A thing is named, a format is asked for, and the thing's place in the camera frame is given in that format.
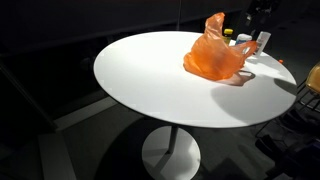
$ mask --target table top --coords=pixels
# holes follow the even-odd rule
[[[262,53],[240,73],[252,79],[211,81],[184,70],[183,57],[200,33],[152,32],[104,48],[94,73],[116,101],[160,120],[196,127],[243,127],[271,120],[296,99],[296,82],[278,61]]]

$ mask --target table base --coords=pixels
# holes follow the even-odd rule
[[[154,179],[192,179],[200,166],[200,149],[195,139],[185,130],[178,129],[174,150],[168,152],[171,127],[153,131],[142,147],[142,160]]]

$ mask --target plastic bag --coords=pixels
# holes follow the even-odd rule
[[[193,44],[191,52],[184,56],[186,71],[210,79],[228,79],[239,71],[247,57],[257,48],[255,41],[236,46],[227,45],[222,36],[224,13],[217,13],[206,21],[206,29]]]

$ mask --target bag handle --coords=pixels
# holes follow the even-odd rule
[[[247,41],[241,44],[237,44],[234,46],[235,49],[240,50],[243,52],[245,48],[250,48],[248,52],[244,54],[245,59],[247,59],[250,55],[252,55],[257,49],[257,42],[256,41]]]

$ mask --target dark background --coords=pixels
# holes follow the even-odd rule
[[[317,13],[319,7],[316,0],[282,0],[265,23],[260,23],[260,14],[245,26],[250,3],[182,0],[180,30],[203,32],[206,18],[225,12],[224,28],[233,28],[236,37],[275,26],[308,8]],[[25,90],[21,94],[2,71],[1,142],[19,146],[35,134],[52,131],[50,121],[107,97],[92,70],[99,51],[133,34],[176,30],[178,9],[178,0],[0,1],[0,60]]]

